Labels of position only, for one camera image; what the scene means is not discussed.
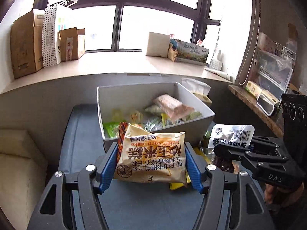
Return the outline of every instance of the yellow snack package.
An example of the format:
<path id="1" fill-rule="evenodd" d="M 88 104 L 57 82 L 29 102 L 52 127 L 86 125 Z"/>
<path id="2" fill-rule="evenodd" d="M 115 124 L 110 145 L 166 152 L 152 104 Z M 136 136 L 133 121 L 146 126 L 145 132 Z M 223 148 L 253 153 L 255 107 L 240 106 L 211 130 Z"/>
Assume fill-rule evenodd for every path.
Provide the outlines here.
<path id="1" fill-rule="evenodd" d="M 185 132 L 152 134 L 129 125 L 114 178 L 128 182 L 179 182 L 185 174 Z"/>

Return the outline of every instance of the gray storage box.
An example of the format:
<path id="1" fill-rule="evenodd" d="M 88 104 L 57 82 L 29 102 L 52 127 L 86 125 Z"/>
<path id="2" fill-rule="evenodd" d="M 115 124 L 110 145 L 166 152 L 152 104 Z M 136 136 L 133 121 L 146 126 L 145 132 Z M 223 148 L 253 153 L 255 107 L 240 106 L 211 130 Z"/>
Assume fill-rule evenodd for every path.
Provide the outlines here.
<path id="1" fill-rule="evenodd" d="M 102 125 L 102 122 L 112 121 L 112 109 L 120 109 L 123 115 L 129 114 L 134 109 L 142 112 L 162 94 L 169 94 L 182 103 L 194 107 L 203 114 L 203 117 L 167 126 L 153 133 L 185 131 L 185 141 L 190 142 L 192 146 L 199 143 L 215 113 L 178 82 L 99 86 L 97 87 L 98 118 L 106 152 L 113 142 L 117 142 L 116 137 L 109 138 L 107 133 L 105 134 Z"/>

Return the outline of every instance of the pink snack package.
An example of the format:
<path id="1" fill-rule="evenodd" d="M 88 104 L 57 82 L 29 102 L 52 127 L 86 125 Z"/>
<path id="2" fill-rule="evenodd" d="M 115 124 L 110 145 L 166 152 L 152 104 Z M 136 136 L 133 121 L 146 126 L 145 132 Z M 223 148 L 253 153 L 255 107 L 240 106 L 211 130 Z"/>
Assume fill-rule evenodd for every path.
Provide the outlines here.
<path id="1" fill-rule="evenodd" d="M 157 97 L 154 102 L 170 117 L 172 122 L 184 118 L 194 111 L 194 108 L 187 106 L 168 94 Z"/>

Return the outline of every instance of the brown snack packet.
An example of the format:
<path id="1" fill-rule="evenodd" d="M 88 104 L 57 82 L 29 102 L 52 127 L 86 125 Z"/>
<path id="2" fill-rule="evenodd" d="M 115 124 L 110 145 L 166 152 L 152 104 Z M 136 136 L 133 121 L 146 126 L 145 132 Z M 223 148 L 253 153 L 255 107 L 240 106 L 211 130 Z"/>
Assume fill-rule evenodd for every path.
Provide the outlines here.
<path id="1" fill-rule="evenodd" d="M 114 178 L 129 182 L 180 182 L 185 175 L 185 132 L 151 134 L 129 125 Z"/>
<path id="2" fill-rule="evenodd" d="M 168 94 L 157 97 L 154 101 L 169 116 L 172 122 L 184 118 L 194 111 L 194 108 L 187 106 Z"/>

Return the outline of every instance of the silver screw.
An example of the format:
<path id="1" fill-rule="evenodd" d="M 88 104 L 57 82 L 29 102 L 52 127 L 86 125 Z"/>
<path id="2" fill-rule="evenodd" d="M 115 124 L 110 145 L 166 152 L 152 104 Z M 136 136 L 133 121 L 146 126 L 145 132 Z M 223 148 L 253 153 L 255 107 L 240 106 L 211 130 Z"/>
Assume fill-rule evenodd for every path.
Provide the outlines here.
<path id="1" fill-rule="evenodd" d="M 245 170 L 241 170 L 241 171 L 240 171 L 240 175 L 241 175 L 241 176 L 247 176 L 248 173 L 247 173 Z"/>
<path id="2" fill-rule="evenodd" d="M 87 165 L 87 166 L 86 166 L 86 170 L 87 170 L 87 171 L 93 171 L 95 168 L 96 168 L 96 167 L 95 167 L 95 165 L 93 165 L 93 164 L 90 164 L 90 165 Z"/>
<path id="3" fill-rule="evenodd" d="M 207 166 L 207 168 L 208 168 L 208 170 L 216 170 L 216 166 L 215 165 L 213 165 L 213 164 L 209 164 L 208 166 Z"/>
<path id="4" fill-rule="evenodd" d="M 61 177 L 63 175 L 62 171 L 57 171 L 56 173 L 54 173 L 55 177 Z"/>

